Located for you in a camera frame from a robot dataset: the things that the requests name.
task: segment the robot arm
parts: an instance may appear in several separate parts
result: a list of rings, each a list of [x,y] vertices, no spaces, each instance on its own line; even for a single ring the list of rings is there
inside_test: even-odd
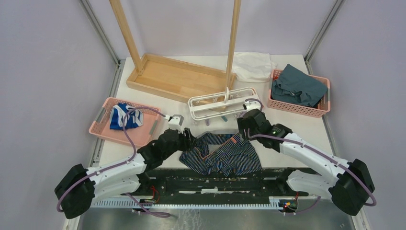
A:
[[[60,204],[66,218],[71,219],[83,214],[100,200],[145,189],[148,185],[140,180],[147,179],[147,171],[160,166],[174,152],[194,147],[196,138],[188,128],[181,129],[183,117],[174,115],[165,118],[169,120],[169,129],[157,140],[141,147],[135,157],[129,156],[104,166],[87,169],[78,164],[69,170],[55,188],[58,199],[63,199]]]
[[[291,156],[319,174],[286,169],[277,179],[282,192],[290,188],[328,198],[339,209],[355,216],[370,196],[348,171],[371,193],[375,190],[365,163],[358,159],[349,162],[336,156],[323,157],[326,154],[322,150],[308,144],[288,127],[271,125],[258,109],[248,111],[237,123],[244,139],[257,140],[264,147]]]

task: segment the gray folded cloth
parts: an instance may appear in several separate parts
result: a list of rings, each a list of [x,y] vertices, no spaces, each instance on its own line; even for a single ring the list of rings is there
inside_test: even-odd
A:
[[[271,83],[274,100],[313,107],[327,92],[327,86],[288,64]]]

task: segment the pink basket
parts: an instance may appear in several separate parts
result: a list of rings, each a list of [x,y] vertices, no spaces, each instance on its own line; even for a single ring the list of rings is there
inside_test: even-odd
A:
[[[107,100],[103,104],[103,108],[101,109],[99,116],[95,121],[93,121],[93,124],[91,124],[89,132],[104,140],[109,140],[124,145],[131,145],[127,137],[124,135],[123,131],[110,129],[110,113],[112,112],[113,106],[118,103],[127,103],[128,105],[134,107],[148,106],[158,111],[160,111],[160,109],[149,105],[138,104],[113,97],[107,98]],[[152,138],[152,135],[154,134],[155,128],[157,127],[161,119],[160,115],[152,112],[151,110],[141,109],[141,111],[144,114],[143,125],[127,130],[128,135],[135,143],[137,148],[148,144],[148,142]]]
[[[282,73],[282,70],[280,70],[280,69],[272,70],[272,73],[271,73],[272,81],[278,79],[278,77],[281,73]],[[317,105],[317,109],[273,100],[273,99],[271,99],[271,87],[269,89],[267,106],[269,108],[279,109],[279,110],[283,110],[283,111],[287,111],[287,112],[292,112],[292,113],[302,114],[302,115],[312,116],[312,117],[321,117],[322,115],[329,112],[330,111],[330,81],[327,78],[321,78],[321,77],[316,77],[316,76],[312,76],[312,75],[309,75],[309,76],[320,81],[321,83],[323,83],[327,86],[327,93],[324,94],[324,96],[321,98],[320,103]]]

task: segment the blue cloth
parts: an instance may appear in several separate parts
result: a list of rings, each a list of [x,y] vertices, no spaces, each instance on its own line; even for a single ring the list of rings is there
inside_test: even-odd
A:
[[[118,103],[113,106],[110,113],[110,129],[122,130],[123,118],[125,114],[134,107],[127,105],[126,103]],[[129,114],[127,121],[125,122],[125,129],[137,128],[142,126],[144,115],[141,111],[135,110]]]
[[[210,145],[221,145],[210,152]],[[216,135],[205,133],[198,138],[196,147],[184,151],[179,161],[190,169],[209,175],[211,172],[228,176],[231,173],[243,175],[262,169],[259,157],[248,140],[240,139],[239,134]]]
[[[272,99],[314,107],[327,92],[327,86],[291,65],[271,83]]]

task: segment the gray floor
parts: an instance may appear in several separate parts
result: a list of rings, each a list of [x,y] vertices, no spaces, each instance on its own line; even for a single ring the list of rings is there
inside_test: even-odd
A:
[[[299,210],[314,200],[300,200]],[[332,203],[320,201],[311,211],[284,217],[276,210],[155,209],[172,214],[162,219],[129,209],[91,208],[79,230],[354,230],[352,219]]]

